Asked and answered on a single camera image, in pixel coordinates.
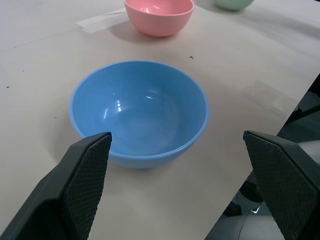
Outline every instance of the pink bowl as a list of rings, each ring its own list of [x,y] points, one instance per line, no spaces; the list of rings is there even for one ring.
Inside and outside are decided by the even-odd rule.
[[[176,34],[194,10],[192,0],[124,0],[124,4],[132,24],[153,37]]]

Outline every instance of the green bowl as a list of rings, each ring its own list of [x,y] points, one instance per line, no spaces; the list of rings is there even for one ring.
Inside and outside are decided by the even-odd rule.
[[[223,10],[227,11],[239,11],[250,4],[253,3],[254,0],[213,0],[215,5]]]

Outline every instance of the plastic bowl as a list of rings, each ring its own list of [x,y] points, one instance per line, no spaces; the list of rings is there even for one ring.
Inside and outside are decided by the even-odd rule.
[[[152,168],[184,153],[208,122],[207,98],[187,74],[153,61],[123,61],[88,75],[69,105],[81,137],[112,133],[110,161]]]
[[[132,24],[146,35],[167,37],[185,27],[192,11],[192,0],[125,0]]]

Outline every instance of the white table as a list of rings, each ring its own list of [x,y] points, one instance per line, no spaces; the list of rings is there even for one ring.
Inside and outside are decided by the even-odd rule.
[[[75,25],[120,0],[0,2],[1,231],[80,139],[68,116],[74,87],[103,65],[148,59],[193,76],[210,120],[168,165],[110,163],[89,239],[205,238],[252,170],[243,131],[277,134],[320,72],[320,3],[256,0],[241,13],[196,3],[181,33],[153,39],[129,22],[94,34]]]

